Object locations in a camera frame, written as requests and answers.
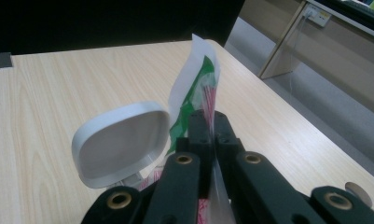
dark background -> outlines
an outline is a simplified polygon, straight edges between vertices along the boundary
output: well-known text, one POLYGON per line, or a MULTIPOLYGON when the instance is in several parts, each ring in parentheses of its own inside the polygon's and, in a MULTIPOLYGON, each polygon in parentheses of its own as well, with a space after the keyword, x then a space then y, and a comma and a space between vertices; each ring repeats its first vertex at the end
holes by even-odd
POLYGON ((1 1, 0 52, 12 55, 191 39, 225 45, 244 0, 1 1))

desk leg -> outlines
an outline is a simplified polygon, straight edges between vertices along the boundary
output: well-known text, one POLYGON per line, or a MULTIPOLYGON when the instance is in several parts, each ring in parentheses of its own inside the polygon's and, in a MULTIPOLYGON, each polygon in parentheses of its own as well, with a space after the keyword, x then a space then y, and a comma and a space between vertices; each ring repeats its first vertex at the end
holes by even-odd
POLYGON ((258 76, 260 78, 274 77, 291 72, 300 63, 300 61, 289 52, 289 49, 286 47, 286 43, 291 39, 291 36, 293 36, 294 31, 297 29, 300 21, 302 20, 302 12, 304 11, 305 6, 306 1, 300 3, 294 17, 288 23, 282 37, 277 42, 269 58, 266 60, 261 71, 259 72, 258 76))

table surface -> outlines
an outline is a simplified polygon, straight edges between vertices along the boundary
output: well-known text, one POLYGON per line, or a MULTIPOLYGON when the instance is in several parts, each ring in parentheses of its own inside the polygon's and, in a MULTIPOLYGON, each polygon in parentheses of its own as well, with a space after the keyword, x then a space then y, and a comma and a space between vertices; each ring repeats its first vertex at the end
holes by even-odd
MULTIPOLYGON (((346 182, 372 198, 374 177, 215 42, 216 110, 247 150, 264 154, 296 190, 346 182)), ((13 56, 0 69, 0 223, 78 223, 104 191, 73 163, 77 128, 105 111, 153 100, 165 108, 191 42, 13 56)))

floor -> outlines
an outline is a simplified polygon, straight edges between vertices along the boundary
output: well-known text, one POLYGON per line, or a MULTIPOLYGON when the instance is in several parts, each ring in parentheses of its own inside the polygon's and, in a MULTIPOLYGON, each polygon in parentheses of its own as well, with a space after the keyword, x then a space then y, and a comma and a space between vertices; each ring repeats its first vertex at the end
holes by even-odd
MULTIPOLYGON (((274 45, 239 18, 225 49, 258 74, 274 45)), ((303 63, 291 73, 263 81, 374 175, 374 113, 303 63)))

electrical socket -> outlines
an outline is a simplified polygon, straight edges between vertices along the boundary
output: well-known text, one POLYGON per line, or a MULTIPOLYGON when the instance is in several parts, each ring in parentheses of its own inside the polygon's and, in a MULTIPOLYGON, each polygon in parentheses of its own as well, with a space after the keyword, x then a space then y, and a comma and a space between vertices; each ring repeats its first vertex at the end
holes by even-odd
POLYGON ((323 11, 321 8, 308 4, 304 13, 304 17, 308 17, 309 20, 317 23, 318 25, 325 27, 326 23, 331 18, 331 14, 323 11))

